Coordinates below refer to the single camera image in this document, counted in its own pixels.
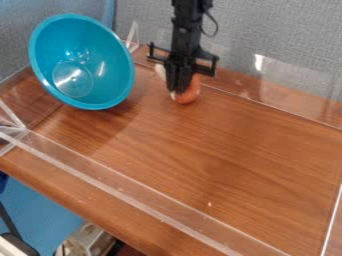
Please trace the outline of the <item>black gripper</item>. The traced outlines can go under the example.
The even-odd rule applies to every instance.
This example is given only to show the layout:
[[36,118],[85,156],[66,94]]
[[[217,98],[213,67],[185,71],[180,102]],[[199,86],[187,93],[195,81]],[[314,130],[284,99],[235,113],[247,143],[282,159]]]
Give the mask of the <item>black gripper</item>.
[[163,49],[149,43],[148,59],[164,65],[169,91],[184,93],[193,73],[215,75],[219,57],[200,46],[201,36],[213,37],[217,33],[213,31],[212,34],[208,34],[203,29],[203,16],[207,16],[215,25],[217,24],[209,14],[209,9],[213,7],[212,1],[171,0],[173,8],[171,49]]

